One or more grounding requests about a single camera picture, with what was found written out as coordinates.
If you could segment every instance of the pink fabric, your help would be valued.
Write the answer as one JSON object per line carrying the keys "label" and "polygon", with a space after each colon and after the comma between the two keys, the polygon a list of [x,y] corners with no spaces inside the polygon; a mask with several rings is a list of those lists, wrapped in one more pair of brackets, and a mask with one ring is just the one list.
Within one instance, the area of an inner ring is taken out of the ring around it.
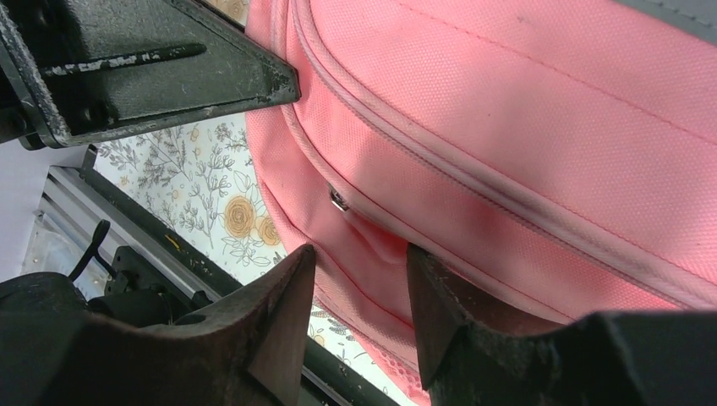
{"label": "pink fabric", "polygon": [[717,305],[717,48],[609,0],[252,0],[247,32],[303,95],[248,115],[267,207],[410,396],[407,240],[552,321]]}

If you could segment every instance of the metal zipper pull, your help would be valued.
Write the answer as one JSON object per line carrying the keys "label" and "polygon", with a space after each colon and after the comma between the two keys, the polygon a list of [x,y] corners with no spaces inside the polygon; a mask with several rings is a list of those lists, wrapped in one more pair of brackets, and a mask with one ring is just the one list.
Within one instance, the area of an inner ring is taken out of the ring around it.
{"label": "metal zipper pull", "polygon": [[348,204],[346,201],[341,197],[341,195],[338,194],[336,189],[334,189],[331,184],[329,184],[329,196],[331,197],[331,203],[334,204],[334,206],[338,207],[338,210],[340,211],[348,211]]}

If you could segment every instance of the black cable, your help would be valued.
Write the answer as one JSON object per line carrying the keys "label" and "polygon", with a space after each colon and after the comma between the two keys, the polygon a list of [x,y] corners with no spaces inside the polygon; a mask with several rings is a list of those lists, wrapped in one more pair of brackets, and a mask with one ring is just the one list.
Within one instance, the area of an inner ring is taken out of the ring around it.
{"label": "black cable", "polygon": [[100,257],[99,249],[100,245],[102,244],[102,241],[105,240],[105,237],[107,236],[107,233],[110,231],[110,222],[107,220],[100,220],[100,222],[97,223],[97,227],[95,227],[95,232],[92,234],[92,240],[90,241],[90,245],[87,247],[87,250],[85,250],[85,253],[82,255],[82,258],[79,259],[77,262],[77,265],[74,266],[74,269],[69,273],[69,278],[72,282],[76,281],[77,278],[82,275],[82,271],[85,270],[85,268],[90,264],[90,261],[92,261],[92,258],[96,258],[102,266],[107,269],[107,272],[112,277],[117,277],[117,273],[112,269],[112,267],[107,264],[106,261],[104,261]]}

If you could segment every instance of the floral tablecloth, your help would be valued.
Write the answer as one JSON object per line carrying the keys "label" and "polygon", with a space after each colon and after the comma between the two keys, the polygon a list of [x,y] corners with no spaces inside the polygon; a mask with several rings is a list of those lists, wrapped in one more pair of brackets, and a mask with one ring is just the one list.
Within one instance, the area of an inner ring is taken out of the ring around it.
{"label": "floral tablecloth", "polygon": [[[257,187],[243,114],[98,148],[98,173],[241,283],[286,256]],[[308,334],[399,404],[413,404],[317,303]]]}

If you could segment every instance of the white wall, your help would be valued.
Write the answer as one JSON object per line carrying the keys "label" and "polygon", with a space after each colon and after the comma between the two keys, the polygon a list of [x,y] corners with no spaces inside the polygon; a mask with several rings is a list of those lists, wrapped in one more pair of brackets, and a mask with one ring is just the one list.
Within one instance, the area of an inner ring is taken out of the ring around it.
{"label": "white wall", "polygon": [[18,141],[0,145],[0,282],[20,273],[47,170],[79,167],[84,154],[85,147],[27,151]]}

